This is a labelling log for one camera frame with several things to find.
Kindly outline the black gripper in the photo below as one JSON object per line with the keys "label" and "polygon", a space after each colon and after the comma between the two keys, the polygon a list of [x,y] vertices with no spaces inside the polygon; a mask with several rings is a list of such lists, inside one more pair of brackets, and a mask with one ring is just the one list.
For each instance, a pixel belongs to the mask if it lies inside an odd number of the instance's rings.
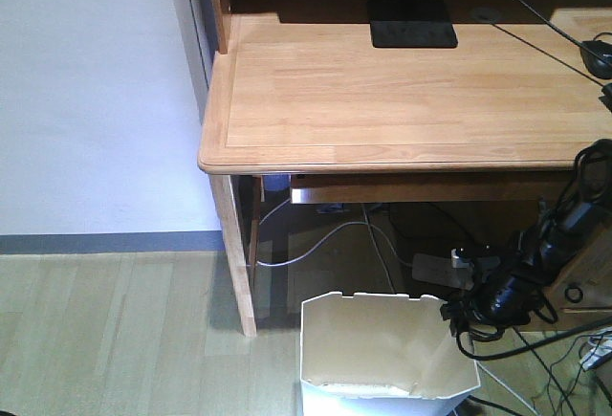
{"label": "black gripper", "polygon": [[539,267],[495,268],[472,271],[471,289],[463,296],[443,304],[440,314],[453,328],[471,323],[498,328],[527,325],[531,313],[546,323],[550,302],[542,289],[550,284],[550,272]]}

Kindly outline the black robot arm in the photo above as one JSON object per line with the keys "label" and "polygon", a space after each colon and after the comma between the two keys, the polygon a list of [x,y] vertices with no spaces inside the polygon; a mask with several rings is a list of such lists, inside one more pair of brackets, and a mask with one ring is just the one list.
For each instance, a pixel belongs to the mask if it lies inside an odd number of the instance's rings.
{"label": "black robot arm", "polygon": [[572,178],[556,204],[506,247],[478,246],[453,252],[453,263],[472,269],[472,285],[441,308],[451,332],[476,324],[503,331],[526,325],[534,313],[549,324],[558,316],[543,289],[551,285],[611,214],[611,141],[582,149]]}

